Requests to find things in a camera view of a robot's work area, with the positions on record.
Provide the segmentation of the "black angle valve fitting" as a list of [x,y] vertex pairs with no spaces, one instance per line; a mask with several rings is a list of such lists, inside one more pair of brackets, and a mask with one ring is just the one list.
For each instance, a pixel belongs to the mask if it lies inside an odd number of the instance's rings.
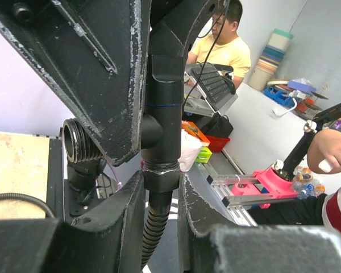
[[[147,168],[154,172],[178,168],[184,68],[180,56],[150,55],[148,58],[138,151]],[[83,163],[105,157],[78,120],[65,120],[63,133],[69,162]]]

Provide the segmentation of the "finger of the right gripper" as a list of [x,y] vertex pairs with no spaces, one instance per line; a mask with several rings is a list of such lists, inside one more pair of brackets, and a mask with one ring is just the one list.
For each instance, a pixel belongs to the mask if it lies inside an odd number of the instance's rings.
[[150,1],[0,1],[0,33],[108,162],[140,150]]
[[152,1],[148,54],[187,58],[196,37],[227,1]]

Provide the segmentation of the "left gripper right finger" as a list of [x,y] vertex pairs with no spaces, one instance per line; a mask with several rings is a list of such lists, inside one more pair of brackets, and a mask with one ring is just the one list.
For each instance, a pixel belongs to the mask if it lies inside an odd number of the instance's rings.
[[341,272],[341,234],[319,226],[239,226],[181,175],[180,272]]

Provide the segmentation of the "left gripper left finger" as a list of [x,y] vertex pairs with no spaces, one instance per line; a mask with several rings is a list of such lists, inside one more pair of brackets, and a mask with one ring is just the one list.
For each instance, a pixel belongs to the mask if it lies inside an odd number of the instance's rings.
[[145,189],[137,171],[73,220],[0,220],[0,272],[140,272]]

